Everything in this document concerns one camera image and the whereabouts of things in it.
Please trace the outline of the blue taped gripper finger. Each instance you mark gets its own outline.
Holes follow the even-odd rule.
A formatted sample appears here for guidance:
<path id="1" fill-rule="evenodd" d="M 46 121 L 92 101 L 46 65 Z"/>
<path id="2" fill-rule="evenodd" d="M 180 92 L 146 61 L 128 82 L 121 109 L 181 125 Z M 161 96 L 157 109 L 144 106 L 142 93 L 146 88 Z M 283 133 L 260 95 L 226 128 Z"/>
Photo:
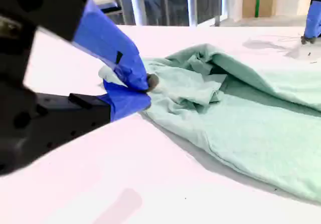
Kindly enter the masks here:
<path id="1" fill-rule="evenodd" d="M 150 97 L 123 85 L 104 82 L 103 95 L 39 93 L 37 103 L 37 156 L 101 126 L 150 106 Z"/>
<path id="2" fill-rule="evenodd" d="M 1 0 L 1 54 L 28 54 L 39 27 L 104 62 L 131 89 L 158 84 L 136 45 L 93 0 Z"/>
<path id="3" fill-rule="evenodd" d="M 320 0 L 311 0 L 301 43 L 314 44 L 320 38 Z"/>

